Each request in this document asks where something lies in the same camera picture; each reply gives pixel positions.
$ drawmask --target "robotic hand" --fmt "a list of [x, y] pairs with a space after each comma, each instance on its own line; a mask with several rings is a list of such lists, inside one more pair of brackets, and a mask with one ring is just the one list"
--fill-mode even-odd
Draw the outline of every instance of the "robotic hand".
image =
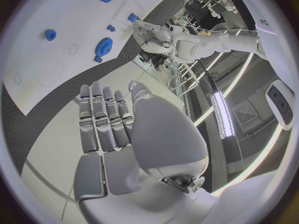
[[169, 29], [136, 20], [134, 37], [145, 52], [168, 54], [173, 62], [192, 63], [208, 57], [215, 51], [231, 50], [252, 52], [267, 60], [259, 37], [236, 36], [215, 32], [213, 36], [184, 34], [182, 27], [171, 25]]
[[[92, 96], [80, 93], [80, 134], [85, 155], [74, 180], [76, 201], [103, 198], [109, 192], [124, 195], [141, 189], [138, 176], [147, 174], [193, 193], [208, 166], [206, 143], [193, 122], [175, 105], [153, 95], [142, 83], [130, 82], [135, 118], [120, 91], [114, 96], [94, 82]], [[98, 155], [99, 145], [103, 156]]]

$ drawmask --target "robot finger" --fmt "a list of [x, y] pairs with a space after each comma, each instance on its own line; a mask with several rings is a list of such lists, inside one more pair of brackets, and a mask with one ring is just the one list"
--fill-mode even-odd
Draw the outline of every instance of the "robot finger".
[[89, 87], [87, 85], [83, 85], [80, 90], [79, 118], [83, 152], [98, 151], [99, 145], [93, 126]]
[[118, 107], [120, 117], [121, 117], [121, 119], [123, 121], [123, 124], [125, 126], [125, 130], [127, 132], [129, 140], [131, 140], [134, 117], [129, 112], [127, 103], [125, 101], [125, 98], [124, 98], [122, 92], [121, 91], [115, 91], [114, 97], [115, 97], [115, 101], [117, 103], [117, 107]]
[[117, 111], [117, 105], [110, 87], [104, 87], [103, 96], [116, 145], [117, 147], [124, 147], [130, 143], [130, 140], [123, 125], [123, 121]]
[[91, 86], [91, 91], [95, 124], [102, 150], [104, 152], [115, 150], [116, 142], [113, 136], [110, 120], [108, 118], [103, 90], [100, 83], [94, 82]]

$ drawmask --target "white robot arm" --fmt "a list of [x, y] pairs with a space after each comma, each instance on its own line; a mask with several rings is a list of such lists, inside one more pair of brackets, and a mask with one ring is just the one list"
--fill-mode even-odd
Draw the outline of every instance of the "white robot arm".
[[[141, 27], [143, 23], [146, 22], [136, 20], [134, 27]], [[169, 29], [154, 25], [152, 27], [154, 27], [152, 30], [146, 29], [150, 31], [148, 39], [144, 39], [143, 31], [138, 30], [134, 33], [137, 42], [146, 52], [169, 54], [174, 62], [192, 63], [196, 59], [212, 55], [215, 51], [231, 50], [253, 52], [267, 60], [259, 37], [236, 36], [223, 32], [215, 32], [213, 36], [191, 35], [184, 34], [180, 26], [172, 25]]]

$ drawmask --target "floor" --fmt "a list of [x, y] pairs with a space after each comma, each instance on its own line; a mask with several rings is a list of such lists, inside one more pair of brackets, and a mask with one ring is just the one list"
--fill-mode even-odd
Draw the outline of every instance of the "floor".
[[[166, 85], [167, 72], [145, 72], [133, 62], [114, 70], [100, 80], [102, 86], [120, 90], [129, 109], [133, 110], [128, 84], [131, 80], [143, 82], [158, 96], [182, 109], [183, 102], [170, 92]], [[47, 125], [31, 149], [21, 179], [41, 204], [55, 217], [67, 224], [84, 224], [86, 221], [74, 204], [73, 178], [82, 146], [78, 124], [79, 106], [75, 98]]]

